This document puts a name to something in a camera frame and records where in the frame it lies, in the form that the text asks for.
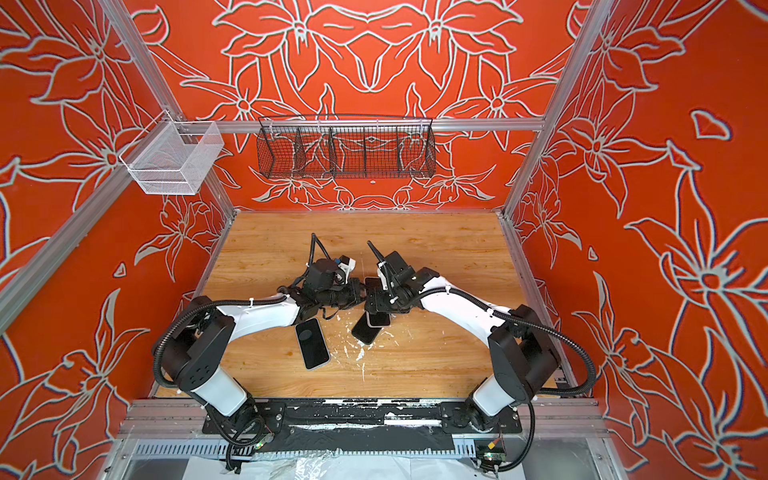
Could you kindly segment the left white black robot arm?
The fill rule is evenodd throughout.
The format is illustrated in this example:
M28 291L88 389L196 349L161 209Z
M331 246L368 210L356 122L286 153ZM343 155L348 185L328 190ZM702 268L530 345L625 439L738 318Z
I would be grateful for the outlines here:
M175 388L225 418L245 410L249 392L221 366L230 343L262 331L292 327L304 361L312 370L330 361L317 314L346 310L365 300L356 278L341 285L284 287L264 299L195 299L172 321L153 347L155 382Z

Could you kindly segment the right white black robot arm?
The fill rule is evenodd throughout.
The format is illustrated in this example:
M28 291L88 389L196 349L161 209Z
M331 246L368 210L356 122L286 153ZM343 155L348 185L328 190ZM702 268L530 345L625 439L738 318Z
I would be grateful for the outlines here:
M368 278L365 292L370 317L406 314L418 308L450 320L483 342L489 350L492 375L471 393L468 402L486 417L532 401L561 366L559 352L533 309L523 304L506 309L488 303L429 268L398 286L385 286L381 275Z

